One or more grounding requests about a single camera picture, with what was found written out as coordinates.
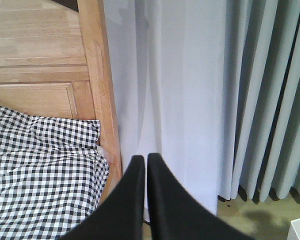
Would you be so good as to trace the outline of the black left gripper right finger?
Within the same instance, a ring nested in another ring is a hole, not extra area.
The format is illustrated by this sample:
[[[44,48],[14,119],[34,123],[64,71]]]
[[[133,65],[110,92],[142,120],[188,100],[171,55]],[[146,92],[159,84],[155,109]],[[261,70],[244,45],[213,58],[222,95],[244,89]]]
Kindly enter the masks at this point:
[[[198,203],[159,153],[147,157],[147,199],[154,240],[249,240]]]

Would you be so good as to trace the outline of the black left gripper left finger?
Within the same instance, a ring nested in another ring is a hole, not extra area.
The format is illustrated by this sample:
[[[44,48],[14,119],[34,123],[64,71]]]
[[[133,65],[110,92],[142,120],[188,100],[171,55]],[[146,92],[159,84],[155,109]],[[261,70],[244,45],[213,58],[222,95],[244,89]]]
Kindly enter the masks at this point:
[[[107,199],[62,240],[141,240],[144,214],[144,157],[134,155]]]

